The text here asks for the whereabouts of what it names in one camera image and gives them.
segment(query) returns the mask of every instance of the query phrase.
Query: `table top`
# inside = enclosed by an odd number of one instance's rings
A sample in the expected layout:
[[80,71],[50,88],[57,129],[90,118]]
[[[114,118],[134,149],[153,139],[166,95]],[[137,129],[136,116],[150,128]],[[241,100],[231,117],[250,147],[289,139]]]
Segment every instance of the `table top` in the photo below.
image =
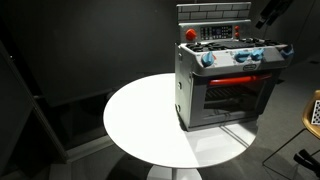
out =
[[174,86],[174,74],[160,74],[117,91],[104,110],[104,126],[114,143],[136,158],[172,168],[220,164],[252,144],[256,121],[183,131],[175,109]]

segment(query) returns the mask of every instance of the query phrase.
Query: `stovetop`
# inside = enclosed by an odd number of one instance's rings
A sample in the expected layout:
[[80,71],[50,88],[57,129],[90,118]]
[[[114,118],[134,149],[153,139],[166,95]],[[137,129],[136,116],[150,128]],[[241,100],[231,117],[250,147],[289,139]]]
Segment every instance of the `stovetop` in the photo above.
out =
[[194,52],[220,51],[226,49],[240,49],[252,47],[276,46],[281,43],[271,40],[261,40],[257,38],[247,38],[233,41],[216,41],[209,43],[187,44],[186,47]]

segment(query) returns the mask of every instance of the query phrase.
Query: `metal frame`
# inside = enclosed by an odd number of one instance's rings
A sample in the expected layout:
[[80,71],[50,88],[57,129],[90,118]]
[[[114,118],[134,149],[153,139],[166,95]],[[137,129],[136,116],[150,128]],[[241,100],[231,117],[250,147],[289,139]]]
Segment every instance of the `metal frame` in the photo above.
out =
[[[284,174],[281,174],[279,171],[276,171],[275,169],[267,166],[265,163],[266,161],[268,161],[272,156],[274,156],[277,152],[279,152],[282,148],[284,148],[287,144],[289,144],[292,140],[294,140],[296,137],[298,137],[301,133],[303,133],[305,130],[308,130],[307,128],[303,128],[301,129],[297,134],[295,134],[291,139],[289,139],[286,143],[284,143],[282,146],[280,146],[276,151],[274,151],[270,156],[268,156],[264,161],[262,161],[262,165],[268,169],[270,169],[271,171],[279,174],[280,176],[286,178],[286,179],[289,179],[291,180],[291,178],[285,176]],[[314,152],[311,154],[311,156],[317,154],[318,152],[320,152],[320,150]]]

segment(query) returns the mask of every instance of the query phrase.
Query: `wooden chair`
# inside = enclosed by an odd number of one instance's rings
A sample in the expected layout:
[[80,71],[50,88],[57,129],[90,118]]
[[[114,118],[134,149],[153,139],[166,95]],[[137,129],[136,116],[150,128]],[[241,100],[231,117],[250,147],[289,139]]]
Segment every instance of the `wooden chair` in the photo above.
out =
[[314,109],[314,104],[316,102],[316,100],[320,100],[320,90],[316,90],[314,92],[314,95],[312,97],[312,99],[310,99],[303,111],[303,115],[302,115],[302,123],[304,125],[304,128],[301,129],[296,135],[294,135],[291,139],[289,139],[286,143],[284,143],[281,147],[279,147],[275,152],[273,152],[269,157],[267,157],[263,162],[262,165],[267,167],[268,169],[274,171],[275,173],[287,178],[287,176],[279,173],[278,171],[272,169],[271,167],[267,166],[265,163],[267,160],[269,160],[272,156],[274,156],[278,151],[280,151],[283,147],[285,147],[287,144],[289,144],[292,140],[294,140],[296,137],[298,137],[302,132],[304,132],[305,130],[309,131],[312,135],[314,135],[315,137],[317,137],[318,139],[320,139],[320,126],[317,125],[312,125],[311,124],[311,119],[313,116],[313,109]]

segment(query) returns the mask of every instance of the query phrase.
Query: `red button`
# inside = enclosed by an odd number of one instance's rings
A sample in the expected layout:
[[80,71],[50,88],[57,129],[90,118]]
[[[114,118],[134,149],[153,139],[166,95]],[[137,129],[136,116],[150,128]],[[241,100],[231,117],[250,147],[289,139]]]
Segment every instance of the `red button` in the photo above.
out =
[[186,39],[189,41],[193,41],[197,37],[197,33],[194,29],[188,29],[186,31]]

